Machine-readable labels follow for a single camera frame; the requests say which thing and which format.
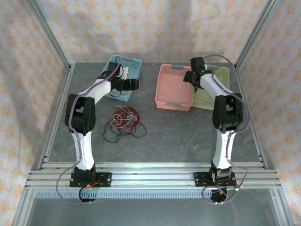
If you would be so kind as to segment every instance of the green basket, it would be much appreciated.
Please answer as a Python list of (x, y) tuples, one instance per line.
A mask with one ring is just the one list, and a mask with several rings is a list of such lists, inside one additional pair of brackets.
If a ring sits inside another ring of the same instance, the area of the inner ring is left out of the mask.
[[(212, 69), (216, 66), (208, 65), (208, 69)], [(227, 88), (230, 89), (229, 80), (229, 69), (227, 67), (220, 67), (215, 72), (217, 79)], [(193, 107), (204, 108), (208, 110), (213, 110), (214, 99), (210, 94), (204, 89), (198, 89), (196, 93), (193, 94)]]

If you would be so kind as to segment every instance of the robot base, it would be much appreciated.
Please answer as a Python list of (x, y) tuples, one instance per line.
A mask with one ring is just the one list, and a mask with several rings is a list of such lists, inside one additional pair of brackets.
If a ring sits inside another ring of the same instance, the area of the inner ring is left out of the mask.
[(234, 172), (231, 172), (229, 179), (212, 181), (212, 174), (209, 172), (196, 172), (193, 174), (196, 187), (218, 186), (238, 189)]
[(75, 167), (71, 173), (70, 187), (86, 187), (89, 184), (100, 180), (99, 184), (93, 187), (110, 187), (112, 182), (112, 173), (96, 172), (95, 165), (90, 170), (82, 170)]

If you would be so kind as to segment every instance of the blue basket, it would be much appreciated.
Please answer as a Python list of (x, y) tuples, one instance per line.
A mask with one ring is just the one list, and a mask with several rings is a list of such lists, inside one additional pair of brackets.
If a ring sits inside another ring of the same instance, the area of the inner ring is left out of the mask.
[[(115, 62), (115, 59), (118, 55), (114, 54), (111, 56), (109, 62)], [(140, 68), (142, 65), (142, 60), (138, 60), (135, 58), (131, 58), (131, 57), (126, 57), (126, 56), (120, 56), (121, 59), (121, 65), (123, 67), (129, 67), (130, 68), (130, 74), (127, 76), (127, 79), (138, 79), (139, 75), (141, 73)], [(105, 66), (105, 68), (103, 69), (103, 72), (107, 70), (109, 62), (107, 63), (107, 65)], [(116, 89), (113, 89), (110, 94), (112, 96), (116, 96), (116, 97), (112, 97), (109, 94), (105, 95), (106, 97), (110, 97), (116, 100), (121, 100), (121, 101), (125, 101), (127, 102), (132, 94), (132, 91), (122, 91), (121, 94), (119, 91), (117, 91)]]

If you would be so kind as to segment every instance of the pink basket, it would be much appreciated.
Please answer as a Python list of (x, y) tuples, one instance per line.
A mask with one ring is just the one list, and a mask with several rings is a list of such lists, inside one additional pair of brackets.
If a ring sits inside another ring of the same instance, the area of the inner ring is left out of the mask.
[(177, 111), (189, 111), (193, 100), (193, 86), (183, 82), (191, 67), (162, 64), (158, 76), (156, 105)]

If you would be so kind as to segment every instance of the glass panel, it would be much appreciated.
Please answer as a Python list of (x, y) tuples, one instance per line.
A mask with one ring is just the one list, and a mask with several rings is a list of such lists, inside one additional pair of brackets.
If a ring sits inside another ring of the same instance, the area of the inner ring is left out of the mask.
[(34, 200), (28, 226), (277, 226), (269, 189), (241, 190), (233, 201), (203, 199), (102, 199), (86, 206), (58, 198)]

